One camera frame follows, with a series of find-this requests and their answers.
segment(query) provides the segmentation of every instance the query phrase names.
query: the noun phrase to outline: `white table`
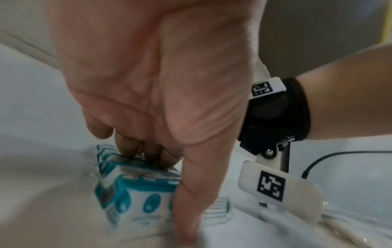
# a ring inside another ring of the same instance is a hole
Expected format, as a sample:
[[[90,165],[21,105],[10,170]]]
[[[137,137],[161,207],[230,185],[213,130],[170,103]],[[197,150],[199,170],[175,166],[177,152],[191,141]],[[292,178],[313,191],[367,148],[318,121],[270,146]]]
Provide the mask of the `white table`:
[[[107,237],[94,184],[75,179],[86,161],[80,151],[97,142],[60,72],[0,45],[1,247],[173,247],[171,236],[119,244]],[[246,159],[233,153],[227,176],[238,199],[233,179]],[[287,247],[269,224],[240,211],[203,237],[205,247]]]

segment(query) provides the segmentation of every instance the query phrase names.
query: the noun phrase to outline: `blue and white package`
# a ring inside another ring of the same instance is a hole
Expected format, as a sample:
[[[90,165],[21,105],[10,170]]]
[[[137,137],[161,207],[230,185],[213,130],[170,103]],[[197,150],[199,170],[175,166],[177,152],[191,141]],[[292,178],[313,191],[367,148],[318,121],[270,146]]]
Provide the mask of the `blue and white package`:
[[[143,156],[130,159],[114,146],[98,145],[95,195],[111,231],[121,240],[160,235],[174,230],[172,198],[181,180],[175,170],[158,170]],[[219,197],[204,213],[202,226],[229,220],[230,201]]]

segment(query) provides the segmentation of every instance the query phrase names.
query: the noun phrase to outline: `hand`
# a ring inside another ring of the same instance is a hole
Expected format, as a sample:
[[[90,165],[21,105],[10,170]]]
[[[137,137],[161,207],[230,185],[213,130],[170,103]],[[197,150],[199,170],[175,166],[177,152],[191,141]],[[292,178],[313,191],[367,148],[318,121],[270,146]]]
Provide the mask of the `hand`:
[[[246,111],[265,0],[47,0],[62,72],[87,127],[169,167],[173,210],[195,240]]]

